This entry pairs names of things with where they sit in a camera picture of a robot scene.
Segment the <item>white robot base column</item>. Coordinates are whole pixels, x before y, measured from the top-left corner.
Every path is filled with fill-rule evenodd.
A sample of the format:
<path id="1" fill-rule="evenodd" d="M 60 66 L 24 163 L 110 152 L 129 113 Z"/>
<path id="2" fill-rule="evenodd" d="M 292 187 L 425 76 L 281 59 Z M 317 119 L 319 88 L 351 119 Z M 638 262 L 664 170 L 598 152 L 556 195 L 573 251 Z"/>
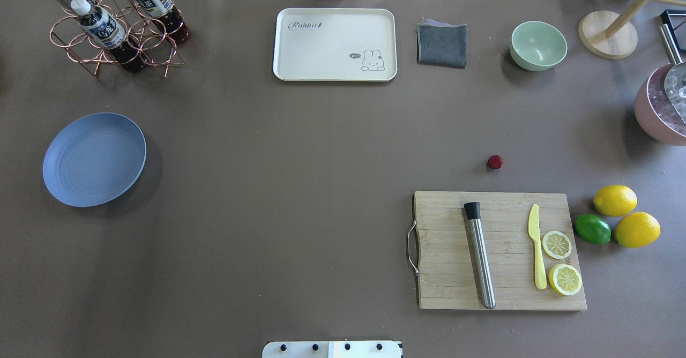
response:
<path id="1" fill-rule="evenodd" d="M 401 341 L 272 341 L 265 344 L 262 357 L 403 357 Z"/>

